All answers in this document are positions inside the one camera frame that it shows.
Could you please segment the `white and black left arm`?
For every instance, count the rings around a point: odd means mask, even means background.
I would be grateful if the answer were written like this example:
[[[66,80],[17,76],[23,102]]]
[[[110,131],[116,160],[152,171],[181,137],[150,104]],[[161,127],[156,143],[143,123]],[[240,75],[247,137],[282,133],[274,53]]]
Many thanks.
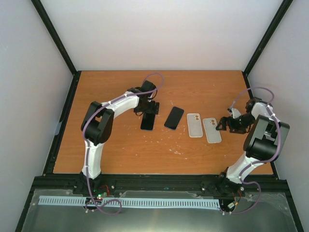
[[[89,194],[100,190],[100,182],[96,178],[101,174],[102,151],[111,136],[114,119],[131,109],[136,114],[157,114],[159,103],[153,100],[157,91],[158,87],[152,82],[144,81],[141,87],[130,88],[113,100],[102,103],[94,101],[89,105],[81,125],[85,143],[82,173],[88,177],[83,188]]]

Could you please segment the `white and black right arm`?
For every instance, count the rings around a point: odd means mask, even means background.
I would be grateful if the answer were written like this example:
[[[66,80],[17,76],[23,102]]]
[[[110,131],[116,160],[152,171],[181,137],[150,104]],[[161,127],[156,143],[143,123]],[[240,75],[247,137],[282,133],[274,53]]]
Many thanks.
[[[228,108],[230,116],[222,117],[215,128],[247,134],[241,157],[219,174],[216,190],[220,195],[237,193],[254,169],[276,160],[290,130],[289,124],[276,117],[272,105],[260,98],[250,99],[245,109],[241,114],[234,107]]]

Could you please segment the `small black phone white case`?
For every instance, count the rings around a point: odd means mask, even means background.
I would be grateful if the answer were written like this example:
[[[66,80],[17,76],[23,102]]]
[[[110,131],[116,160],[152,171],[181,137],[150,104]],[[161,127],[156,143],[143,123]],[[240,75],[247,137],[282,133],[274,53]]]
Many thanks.
[[[144,131],[152,131],[154,128],[155,114],[143,114],[140,129]]]

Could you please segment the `white silicone phone case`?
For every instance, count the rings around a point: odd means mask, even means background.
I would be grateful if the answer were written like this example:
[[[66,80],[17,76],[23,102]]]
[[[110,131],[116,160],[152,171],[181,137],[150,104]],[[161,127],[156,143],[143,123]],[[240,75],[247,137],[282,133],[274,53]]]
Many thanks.
[[[217,121],[215,118],[203,119],[203,125],[208,143],[216,144],[222,141],[220,132],[216,129]]]
[[[201,117],[198,113],[188,113],[187,116],[188,134],[190,138],[203,137]]]

